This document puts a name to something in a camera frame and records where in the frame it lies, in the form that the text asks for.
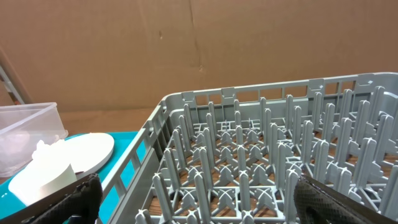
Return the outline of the white round plate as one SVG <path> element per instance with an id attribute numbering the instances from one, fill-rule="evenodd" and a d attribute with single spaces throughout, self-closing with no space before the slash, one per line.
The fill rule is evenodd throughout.
<path id="1" fill-rule="evenodd" d="M 65 141 L 66 155 L 77 179 L 99 171 L 111 158 L 115 140 L 107 133 L 88 133 Z"/>

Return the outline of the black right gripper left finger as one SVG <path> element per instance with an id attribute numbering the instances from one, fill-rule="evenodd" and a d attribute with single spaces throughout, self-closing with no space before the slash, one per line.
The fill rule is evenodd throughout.
<path id="1" fill-rule="evenodd" d="M 1 219 L 1 223 L 95 224 L 99 218 L 102 200 L 100 177 L 92 173 Z"/>

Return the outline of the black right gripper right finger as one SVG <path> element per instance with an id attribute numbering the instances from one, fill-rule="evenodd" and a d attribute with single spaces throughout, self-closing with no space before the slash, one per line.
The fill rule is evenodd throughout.
<path id="1" fill-rule="evenodd" d="M 298 178 L 294 204 L 303 224 L 397 224 L 307 175 Z"/>

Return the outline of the white paper cup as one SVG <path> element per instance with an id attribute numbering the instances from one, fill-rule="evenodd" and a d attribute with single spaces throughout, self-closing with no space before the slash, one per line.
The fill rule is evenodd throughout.
<path id="1" fill-rule="evenodd" d="M 69 159 L 61 155 L 36 155 L 33 160 L 10 181 L 8 189 L 24 205 L 55 193 L 77 180 Z"/>

